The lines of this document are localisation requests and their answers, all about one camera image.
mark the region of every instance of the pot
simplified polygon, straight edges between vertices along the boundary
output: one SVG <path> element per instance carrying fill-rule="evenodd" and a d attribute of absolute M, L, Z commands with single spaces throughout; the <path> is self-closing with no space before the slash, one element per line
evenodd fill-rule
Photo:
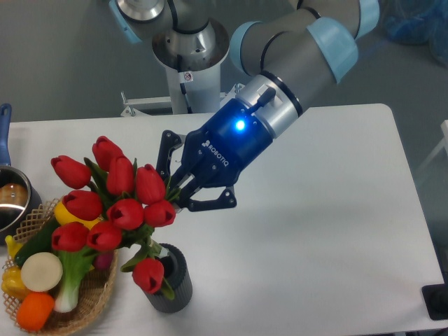
<path fill-rule="evenodd" d="M 0 245 L 6 244 L 6 236 L 15 235 L 27 214 L 41 203 L 27 176 L 11 166 L 8 135 L 12 111 L 10 104 L 0 106 Z"/>
<path fill-rule="evenodd" d="M 168 249 L 168 256 L 163 257 L 160 262 L 164 267 L 164 277 L 174 291 L 174 300 L 168 300 L 159 290 L 155 294 L 146 294 L 149 302 L 154 308 L 162 313 L 176 313 L 188 305 L 193 294 L 188 273 L 187 261 L 182 252 L 170 244 L 160 244 Z"/>

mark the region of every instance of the light blue joint cap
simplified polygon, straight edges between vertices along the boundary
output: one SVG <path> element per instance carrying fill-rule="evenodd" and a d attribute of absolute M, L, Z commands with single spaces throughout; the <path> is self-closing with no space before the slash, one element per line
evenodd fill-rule
<path fill-rule="evenodd" d="M 321 17 L 307 27 L 321 49 L 335 76 L 336 83 L 358 61 L 358 46 L 342 24 L 329 17 Z"/>
<path fill-rule="evenodd" d="M 109 1 L 109 8 L 111 9 L 113 16 L 115 16 L 115 19 L 120 25 L 122 32 L 125 33 L 127 40 L 132 44 L 141 42 L 141 39 L 134 33 L 134 31 L 132 31 L 131 27 L 129 27 L 126 20 L 121 15 L 120 10 L 115 3 L 115 0 Z"/>
<path fill-rule="evenodd" d="M 379 21 L 379 2 L 378 0 L 359 0 L 360 22 L 356 39 L 371 32 Z"/>
<path fill-rule="evenodd" d="M 235 65 L 238 70 L 244 73 L 246 72 L 241 62 L 241 46 L 243 43 L 244 35 L 246 35 L 246 32 L 249 30 L 249 28 L 251 28 L 256 23 L 260 23 L 260 21 L 243 23 L 237 28 L 237 30 L 235 30 L 235 33 L 233 33 L 232 38 L 230 39 L 230 59 L 232 60 L 233 65 Z"/>

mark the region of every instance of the blue led light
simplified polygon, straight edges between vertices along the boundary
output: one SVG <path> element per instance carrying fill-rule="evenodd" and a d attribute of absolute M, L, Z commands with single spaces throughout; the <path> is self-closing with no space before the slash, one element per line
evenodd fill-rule
<path fill-rule="evenodd" d="M 237 129 L 237 131 L 242 131 L 244 130 L 244 128 L 246 128 L 246 123 L 243 120 L 238 120 L 235 124 L 235 128 Z"/>

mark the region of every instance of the red tulip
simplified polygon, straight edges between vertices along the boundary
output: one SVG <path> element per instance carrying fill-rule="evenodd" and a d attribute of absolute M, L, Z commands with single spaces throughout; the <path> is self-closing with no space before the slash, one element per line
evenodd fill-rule
<path fill-rule="evenodd" d="M 148 205 L 144 210 L 145 223 L 153 228 L 161 228 L 174 222 L 176 211 L 171 203 L 162 199 L 160 202 Z"/>
<path fill-rule="evenodd" d="M 139 200 L 147 205 L 163 200 L 166 193 L 165 183 L 150 164 L 137 169 L 135 188 Z"/>
<path fill-rule="evenodd" d="M 62 203 L 70 214 L 84 221 L 93 221 L 103 211 L 98 194 L 85 190 L 74 190 L 62 198 Z"/>
<path fill-rule="evenodd" d="M 121 229 L 111 222 L 99 222 L 89 231 L 87 246 L 97 251 L 112 251 L 121 243 Z"/>
<path fill-rule="evenodd" d="M 65 155 L 51 159 L 51 165 L 62 182 L 73 189 L 84 188 L 92 177 L 87 166 Z"/>
<path fill-rule="evenodd" d="M 52 234 L 51 246 L 54 250 L 77 252 L 87 241 L 89 229 L 79 222 L 59 226 Z"/>
<path fill-rule="evenodd" d="M 121 155 L 111 160 L 106 187 L 115 196 L 134 191 L 134 168 L 127 157 Z"/>
<path fill-rule="evenodd" d="M 144 292 L 154 294 L 162 287 L 163 274 L 163 264 L 159 260 L 147 258 L 135 265 L 132 278 Z"/>
<path fill-rule="evenodd" d="M 121 199 L 109 208 L 107 217 L 121 229 L 137 229 L 143 223 L 143 207 L 133 198 Z"/>
<path fill-rule="evenodd" d="M 92 147 L 93 155 L 99 167 L 106 172 L 109 171 L 111 160 L 123 155 L 123 151 L 104 135 L 97 139 Z"/>

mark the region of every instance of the black vase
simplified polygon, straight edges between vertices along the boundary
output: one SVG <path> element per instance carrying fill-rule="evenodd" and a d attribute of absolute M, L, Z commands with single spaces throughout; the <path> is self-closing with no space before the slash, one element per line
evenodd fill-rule
<path fill-rule="evenodd" d="M 159 312 L 175 313 L 189 303 L 193 294 L 193 285 L 188 273 L 187 261 L 182 252 L 170 244 L 160 245 L 169 251 L 167 257 L 159 260 L 164 267 L 164 277 L 173 288 L 174 300 L 167 299 L 160 290 L 155 294 L 146 293 L 146 297 Z"/>

